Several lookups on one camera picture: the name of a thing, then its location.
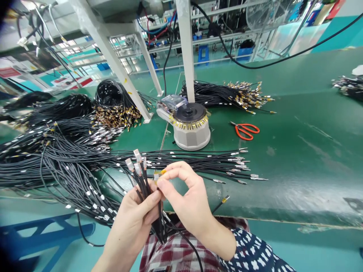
blue cable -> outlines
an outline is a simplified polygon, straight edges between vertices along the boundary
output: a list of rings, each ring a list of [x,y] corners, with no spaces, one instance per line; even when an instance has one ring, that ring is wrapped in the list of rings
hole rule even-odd
[[[165,25],[163,25],[161,28],[159,28],[158,30],[154,31],[154,32],[151,32],[151,31],[147,31],[147,29],[144,29],[143,26],[141,25],[140,23],[140,20],[139,20],[139,17],[137,17],[137,22],[139,23],[139,26],[141,27],[141,29],[143,31],[145,31],[146,33],[148,34],[151,34],[151,35],[155,35],[155,34],[158,34],[160,33],[161,31],[163,31],[163,29],[165,29],[165,27],[168,25],[168,23],[166,23]]]

person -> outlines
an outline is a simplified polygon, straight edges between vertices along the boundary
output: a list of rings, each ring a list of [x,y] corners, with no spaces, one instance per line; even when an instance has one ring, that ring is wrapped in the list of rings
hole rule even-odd
[[[213,217],[204,181],[187,163],[172,163],[162,173],[156,185],[150,183],[153,193],[142,203],[136,188],[126,194],[92,272],[130,271],[143,248],[140,272],[200,271],[194,250],[179,233],[169,236],[165,244],[149,235],[151,223],[159,216],[158,203],[165,198],[180,219],[176,226],[186,228],[183,234],[196,248],[205,272],[295,271],[249,232],[245,219],[235,220],[230,229]],[[184,196],[169,181],[177,177],[189,188]]]

white machine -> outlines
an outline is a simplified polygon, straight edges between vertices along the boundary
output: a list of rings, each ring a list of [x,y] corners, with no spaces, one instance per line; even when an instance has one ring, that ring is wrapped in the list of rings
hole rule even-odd
[[[181,149],[199,150],[209,143],[211,131],[203,105],[171,94],[158,101],[156,112],[174,127],[174,139]]]

patterned shirt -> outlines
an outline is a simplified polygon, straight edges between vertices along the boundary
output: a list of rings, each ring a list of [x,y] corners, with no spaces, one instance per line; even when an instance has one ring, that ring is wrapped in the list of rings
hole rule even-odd
[[[236,238],[236,253],[225,261],[206,249],[192,234],[183,231],[196,248],[205,272],[295,272],[284,260],[277,257],[269,244],[249,232],[247,220],[217,218],[224,226],[231,228]],[[194,250],[175,233],[161,244],[155,235],[149,236],[144,246],[140,272],[192,272],[200,271]]]

white polka dot sleeve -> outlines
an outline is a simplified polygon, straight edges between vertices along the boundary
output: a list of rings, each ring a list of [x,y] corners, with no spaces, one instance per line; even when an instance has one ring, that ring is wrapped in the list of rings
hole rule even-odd
[[[219,258],[226,271],[295,272],[265,241],[240,228],[231,231],[236,238],[236,253],[230,261]]]

